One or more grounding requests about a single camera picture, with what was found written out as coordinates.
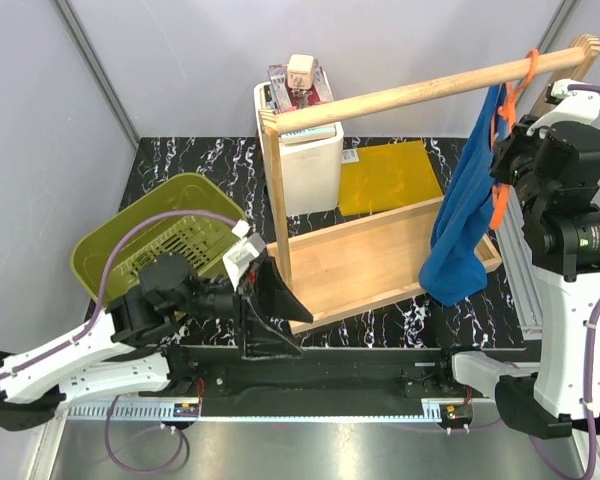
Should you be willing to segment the orange plastic hanger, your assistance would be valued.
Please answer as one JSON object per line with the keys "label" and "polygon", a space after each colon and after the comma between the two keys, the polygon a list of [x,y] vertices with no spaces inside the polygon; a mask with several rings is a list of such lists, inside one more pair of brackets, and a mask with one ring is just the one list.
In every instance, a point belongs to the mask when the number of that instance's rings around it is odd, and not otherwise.
{"label": "orange plastic hanger", "polygon": [[[536,48],[531,49],[527,58],[530,60],[530,67],[526,76],[521,80],[517,87],[512,81],[507,81],[504,86],[504,99],[498,106],[497,111],[493,114],[490,124],[491,147],[495,146],[496,134],[499,133],[497,127],[502,125],[505,127],[504,133],[510,134],[517,120],[516,104],[520,95],[531,84],[537,71],[539,52]],[[492,186],[492,204],[493,214],[489,223],[491,230],[498,230],[502,224],[506,213],[506,207],[509,198],[510,186],[495,180]]]}

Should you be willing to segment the blue tank top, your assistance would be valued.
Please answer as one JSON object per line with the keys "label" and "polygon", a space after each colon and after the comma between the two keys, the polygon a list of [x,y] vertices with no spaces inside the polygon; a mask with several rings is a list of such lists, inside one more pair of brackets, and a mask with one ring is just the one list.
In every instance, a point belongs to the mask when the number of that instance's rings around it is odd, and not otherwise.
{"label": "blue tank top", "polygon": [[493,214],[490,124],[504,86],[488,89],[434,221],[431,252],[419,272],[421,287],[450,307],[487,286],[486,268],[475,253]]}

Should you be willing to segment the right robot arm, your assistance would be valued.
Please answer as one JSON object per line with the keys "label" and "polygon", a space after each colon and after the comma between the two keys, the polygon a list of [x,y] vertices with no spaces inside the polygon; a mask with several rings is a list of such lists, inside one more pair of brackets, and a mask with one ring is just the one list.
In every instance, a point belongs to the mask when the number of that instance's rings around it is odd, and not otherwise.
{"label": "right robot arm", "polygon": [[443,395],[476,390],[509,428],[540,439],[600,434],[600,87],[558,81],[549,98],[547,113],[524,116],[496,145],[491,167],[523,215],[543,321],[539,367],[465,350],[433,374]]}

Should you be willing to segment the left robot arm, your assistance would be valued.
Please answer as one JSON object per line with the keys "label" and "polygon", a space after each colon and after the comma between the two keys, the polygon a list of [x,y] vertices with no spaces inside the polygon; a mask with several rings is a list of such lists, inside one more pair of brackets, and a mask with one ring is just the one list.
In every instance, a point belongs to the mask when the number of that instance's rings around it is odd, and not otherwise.
{"label": "left robot arm", "polygon": [[275,323],[314,320],[266,253],[249,261],[236,283],[199,276],[181,254],[161,254],[92,325],[23,354],[0,351],[0,427],[28,430],[109,396],[200,392],[194,359],[162,342],[178,331],[180,316],[233,321],[239,353],[253,361],[300,356],[291,334]]}

